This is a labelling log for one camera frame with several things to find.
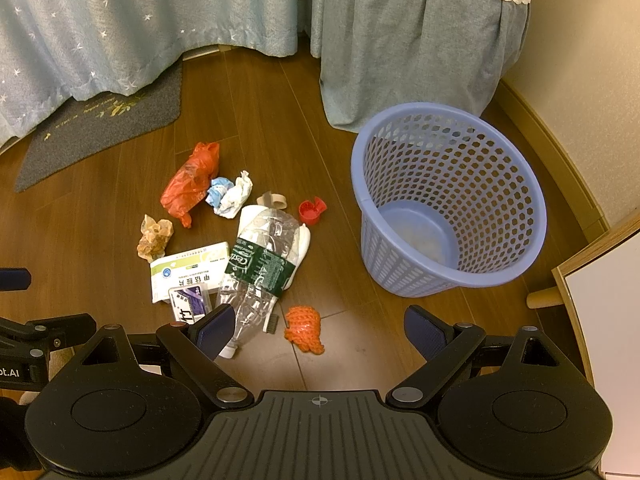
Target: orange knitted item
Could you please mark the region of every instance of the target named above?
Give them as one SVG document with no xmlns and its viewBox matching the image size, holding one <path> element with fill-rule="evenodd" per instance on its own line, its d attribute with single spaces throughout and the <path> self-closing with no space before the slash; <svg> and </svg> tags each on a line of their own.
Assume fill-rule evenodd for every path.
<svg viewBox="0 0 640 480">
<path fill-rule="evenodd" d="M 320 342 L 320 314 L 312 306 L 292 306 L 285 314 L 289 328 L 284 331 L 284 337 L 298 345 L 303 352 L 310 350 L 320 355 L 324 346 Z"/>
</svg>

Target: metal screw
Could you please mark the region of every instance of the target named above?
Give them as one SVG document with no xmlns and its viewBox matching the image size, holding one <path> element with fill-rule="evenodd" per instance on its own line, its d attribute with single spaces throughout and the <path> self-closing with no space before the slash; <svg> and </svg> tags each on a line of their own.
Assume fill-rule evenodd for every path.
<svg viewBox="0 0 640 480">
<path fill-rule="evenodd" d="M 238 388 L 237 386 L 229 386 L 222 388 L 216 393 L 216 397 L 222 402 L 241 402 L 245 400 L 249 394 L 244 388 Z"/>
<path fill-rule="evenodd" d="M 423 397 L 423 394 L 418 388 L 403 386 L 393 390 L 391 396 L 400 402 L 418 402 Z"/>
</svg>

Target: laundry basket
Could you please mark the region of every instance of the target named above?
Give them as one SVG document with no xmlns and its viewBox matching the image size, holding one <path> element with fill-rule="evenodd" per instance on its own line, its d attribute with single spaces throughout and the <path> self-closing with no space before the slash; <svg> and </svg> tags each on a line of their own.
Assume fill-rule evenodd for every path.
<svg viewBox="0 0 640 480">
<path fill-rule="evenodd" d="M 407 103 L 373 117 L 351 155 L 362 258 L 406 298 L 517 278 L 546 211 L 533 171 L 500 132 L 456 108 Z"/>
</svg>

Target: basket rim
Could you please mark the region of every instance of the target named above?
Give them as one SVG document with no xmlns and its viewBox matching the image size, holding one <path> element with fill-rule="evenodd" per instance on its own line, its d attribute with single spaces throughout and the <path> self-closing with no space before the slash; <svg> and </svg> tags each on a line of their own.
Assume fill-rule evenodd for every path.
<svg viewBox="0 0 640 480">
<path fill-rule="evenodd" d="M 402 238 L 396 234 L 378 211 L 378 208 L 374 204 L 369 193 L 369 188 L 367 187 L 367 183 L 364 179 L 364 157 L 369 139 L 375 135 L 376 130 L 379 129 L 382 123 L 386 123 L 392 117 L 395 117 L 400 113 L 409 115 L 443 112 L 450 114 L 450 116 L 456 120 L 464 120 L 471 124 L 479 124 L 479 126 L 482 126 L 487 133 L 499 138 L 500 141 L 504 143 L 505 147 L 511 150 L 512 153 L 510 156 L 517 161 L 520 170 L 526 175 L 527 180 L 530 181 L 528 184 L 529 193 L 532 198 L 536 200 L 537 204 L 539 204 L 533 214 L 534 225 L 537 226 L 537 229 L 532 234 L 531 244 L 525 250 L 524 254 L 514 264 L 505 269 L 494 270 L 492 272 L 467 272 L 466 270 L 452 269 L 451 267 L 444 266 L 429 259 L 411 247 L 411 245 L 402 240 Z M 353 184 L 353 192 L 356 196 L 356 201 L 363 215 L 366 215 L 368 219 L 372 221 L 375 228 L 385 235 L 385 237 L 394 245 L 396 251 L 398 251 L 405 260 L 409 261 L 412 265 L 419 267 L 428 274 L 442 278 L 448 282 L 455 283 L 456 285 L 488 287 L 510 282 L 520 276 L 531 266 L 531 264 L 533 264 L 540 254 L 540 249 L 545 241 L 545 199 L 542 189 L 540 188 L 540 183 L 538 182 L 538 179 L 536 178 L 536 175 L 531 169 L 529 163 L 514 144 L 496 128 L 479 117 L 458 108 L 429 102 L 412 102 L 392 106 L 391 108 L 387 108 L 386 110 L 377 113 L 362 127 L 353 145 L 353 151 L 351 152 L 351 182 Z"/>
</svg>

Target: crumpled brown paper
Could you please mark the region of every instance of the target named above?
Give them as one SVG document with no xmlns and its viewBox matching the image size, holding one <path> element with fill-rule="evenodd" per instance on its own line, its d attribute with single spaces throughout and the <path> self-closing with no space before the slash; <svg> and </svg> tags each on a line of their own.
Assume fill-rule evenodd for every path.
<svg viewBox="0 0 640 480">
<path fill-rule="evenodd" d="M 164 256 L 164 248 L 174 234 L 174 225 L 169 220 L 156 221 L 145 215 L 140 227 L 142 238 L 138 243 L 138 256 L 151 263 Z"/>
</svg>

